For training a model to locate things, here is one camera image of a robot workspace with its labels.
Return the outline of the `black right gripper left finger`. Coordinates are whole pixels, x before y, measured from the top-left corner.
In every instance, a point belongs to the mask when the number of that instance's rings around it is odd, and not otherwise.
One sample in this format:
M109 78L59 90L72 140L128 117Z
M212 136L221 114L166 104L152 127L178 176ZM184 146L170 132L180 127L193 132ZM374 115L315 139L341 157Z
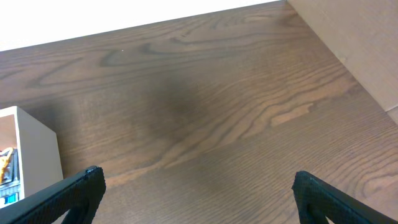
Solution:
M1 224L91 224L106 191L103 169L91 166L1 209Z

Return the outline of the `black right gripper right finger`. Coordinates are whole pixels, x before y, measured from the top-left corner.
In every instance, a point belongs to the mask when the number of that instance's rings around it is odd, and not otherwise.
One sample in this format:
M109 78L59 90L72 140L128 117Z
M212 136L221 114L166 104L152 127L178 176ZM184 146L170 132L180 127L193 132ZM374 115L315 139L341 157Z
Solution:
M296 173L292 190L301 224L397 224L304 170Z

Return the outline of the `red grey toy truck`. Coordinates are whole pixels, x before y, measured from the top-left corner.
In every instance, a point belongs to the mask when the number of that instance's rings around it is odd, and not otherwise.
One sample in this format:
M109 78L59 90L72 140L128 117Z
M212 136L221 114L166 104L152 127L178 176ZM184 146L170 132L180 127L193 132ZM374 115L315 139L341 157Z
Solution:
M12 147L1 151L1 208L16 203L20 199L18 151Z

